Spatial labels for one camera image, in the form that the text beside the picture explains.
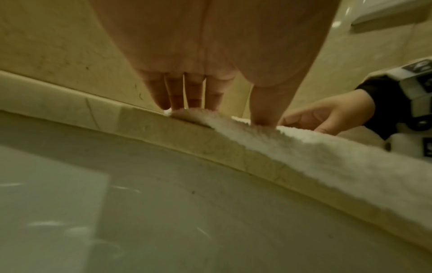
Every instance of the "hand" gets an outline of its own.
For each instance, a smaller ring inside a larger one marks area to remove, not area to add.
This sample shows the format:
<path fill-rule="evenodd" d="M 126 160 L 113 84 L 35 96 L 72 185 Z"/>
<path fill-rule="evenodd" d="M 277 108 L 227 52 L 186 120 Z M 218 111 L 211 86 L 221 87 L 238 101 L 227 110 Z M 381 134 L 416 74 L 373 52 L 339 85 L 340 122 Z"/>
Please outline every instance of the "hand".
<path fill-rule="evenodd" d="M 288 112 L 279 125 L 337 135 L 362 126 L 374 112 L 372 98 L 366 91 L 358 89 Z"/>
<path fill-rule="evenodd" d="M 162 109 L 217 110 L 238 72 L 253 124 L 276 126 L 318 54 L 340 0 L 90 0 Z"/>

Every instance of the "sleeve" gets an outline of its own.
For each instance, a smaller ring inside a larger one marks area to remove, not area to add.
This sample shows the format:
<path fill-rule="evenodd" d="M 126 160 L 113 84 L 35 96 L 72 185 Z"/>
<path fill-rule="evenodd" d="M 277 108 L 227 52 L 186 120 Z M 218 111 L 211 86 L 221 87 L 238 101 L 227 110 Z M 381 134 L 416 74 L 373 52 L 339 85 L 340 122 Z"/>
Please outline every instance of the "sleeve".
<path fill-rule="evenodd" d="M 386 140 L 397 132 L 396 124 L 410 116 L 410 100 L 397 81 L 387 76 L 367 79 L 356 89 L 366 91 L 375 102 L 375 113 L 364 126 Z"/>

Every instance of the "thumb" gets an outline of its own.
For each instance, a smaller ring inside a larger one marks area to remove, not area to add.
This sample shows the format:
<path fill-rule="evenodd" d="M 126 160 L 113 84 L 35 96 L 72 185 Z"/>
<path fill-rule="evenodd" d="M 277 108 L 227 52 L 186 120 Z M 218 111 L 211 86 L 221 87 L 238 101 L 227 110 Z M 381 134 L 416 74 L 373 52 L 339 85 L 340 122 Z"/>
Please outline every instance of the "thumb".
<path fill-rule="evenodd" d="M 338 114 L 333 112 L 314 131 L 322 134 L 337 135 L 343 131 L 342 118 Z"/>

